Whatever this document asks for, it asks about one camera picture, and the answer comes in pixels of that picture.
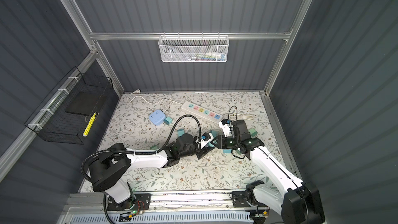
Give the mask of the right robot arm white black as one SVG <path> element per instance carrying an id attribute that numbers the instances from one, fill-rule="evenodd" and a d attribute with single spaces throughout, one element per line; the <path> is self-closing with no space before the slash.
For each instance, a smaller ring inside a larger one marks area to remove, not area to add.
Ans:
<path id="1" fill-rule="evenodd" d="M 258 180 L 246 186 L 251 205 L 264 204 L 277 212 L 285 224 L 323 224 L 325 214 L 318 188 L 287 170 L 258 138 L 252 137 L 243 120 L 219 122 L 222 135 L 212 140 L 218 149 L 238 150 L 259 167 L 276 187 Z"/>

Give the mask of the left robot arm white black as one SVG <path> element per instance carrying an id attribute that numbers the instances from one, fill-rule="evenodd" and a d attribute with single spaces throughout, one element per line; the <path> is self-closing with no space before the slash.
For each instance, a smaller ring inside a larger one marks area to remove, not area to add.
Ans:
<path id="1" fill-rule="evenodd" d="M 89 181 L 93 191 L 103 192 L 118 204 L 125 203 L 134 198 L 132 189 L 122 179 L 129 169 L 169 168 L 179 164 L 184 157 L 197 156 L 201 159 L 214 149 L 207 145 L 213 140 L 212 133 L 204 133 L 198 138 L 183 134 L 163 150 L 154 152 L 138 152 L 118 143 L 88 160 Z"/>

